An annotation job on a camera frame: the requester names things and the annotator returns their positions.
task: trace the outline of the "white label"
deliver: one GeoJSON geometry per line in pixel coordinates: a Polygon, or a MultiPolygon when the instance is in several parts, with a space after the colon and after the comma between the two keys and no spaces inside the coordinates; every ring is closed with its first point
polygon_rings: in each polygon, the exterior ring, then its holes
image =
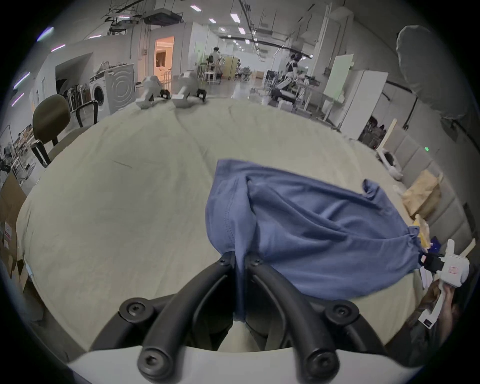
{"type": "Polygon", "coordinates": [[[12,227],[10,227],[6,221],[5,221],[5,237],[8,239],[8,241],[12,240],[12,227]]]}

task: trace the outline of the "washing machine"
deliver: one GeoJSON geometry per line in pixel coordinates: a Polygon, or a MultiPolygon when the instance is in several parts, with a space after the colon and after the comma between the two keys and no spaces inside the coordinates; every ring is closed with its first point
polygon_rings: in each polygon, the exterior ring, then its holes
{"type": "Polygon", "coordinates": [[[90,95],[98,102],[98,121],[135,101],[133,64],[112,67],[91,77],[90,95]]]}

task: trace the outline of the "fabric fold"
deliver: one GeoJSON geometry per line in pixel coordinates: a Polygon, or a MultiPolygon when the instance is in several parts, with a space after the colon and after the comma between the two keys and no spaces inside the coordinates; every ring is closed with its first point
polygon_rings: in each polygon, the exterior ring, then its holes
{"type": "Polygon", "coordinates": [[[205,210],[207,235],[235,251],[237,318],[244,257],[259,253],[302,293],[352,299],[419,267],[418,227],[408,227],[371,180],[364,194],[251,162],[219,160],[205,210]]]}

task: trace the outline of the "screw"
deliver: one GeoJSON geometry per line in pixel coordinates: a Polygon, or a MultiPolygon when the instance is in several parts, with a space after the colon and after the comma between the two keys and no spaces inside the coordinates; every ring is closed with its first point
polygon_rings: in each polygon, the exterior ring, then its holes
{"type": "Polygon", "coordinates": [[[147,375],[162,376],[169,369],[168,359],[159,350],[147,349],[140,354],[138,368],[147,375]]]}
{"type": "Polygon", "coordinates": [[[334,311],[339,317],[347,317],[350,314],[350,309],[344,305],[335,306],[334,311]]]}
{"type": "Polygon", "coordinates": [[[132,316],[137,316],[145,311],[145,306],[141,303],[130,304],[127,311],[132,316]]]}
{"type": "Polygon", "coordinates": [[[307,371],[315,377],[330,377],[337,369],[338,359],[333,352],[321,352],[307,363],[307,371]]]}
{"type": "Polygon", "coordinates": [[[152,356],[152,355],[147,356],[147,358],[145,359],[145,363],[146,363],[147,365],[151,366],[151,367],[154,366],[154,365],[156,365],[156,362],[157,362],[157,361],[158,361],[158,360],[156,359],[156,357],[155,357],[155,356],[152,356]]]}

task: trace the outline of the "black chair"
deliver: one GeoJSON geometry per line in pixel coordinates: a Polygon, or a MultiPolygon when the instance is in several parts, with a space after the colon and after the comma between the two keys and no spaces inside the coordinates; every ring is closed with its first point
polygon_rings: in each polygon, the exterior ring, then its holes
{"type": "Polygon", "coordinates": [[[32,151],[43,167],[47,167],[55,157],[58,156],[67,146],[85,132],[92,125],[84,126],[80,118],[80,110],[86,106],[94,106],[94,122],[97,123],[98,118],[98,102],[89,101],[75,110],[75,115],[80,128],[68,133],[60,142],[57,136],[70,123],[70,109],[68,102],[62,95],[52,95],[43,100],[33,113],[33,133],[37,141],[31,145],[32,151]],[[47,153],[44,144],[51,141],[53,148],[47,153]]]}

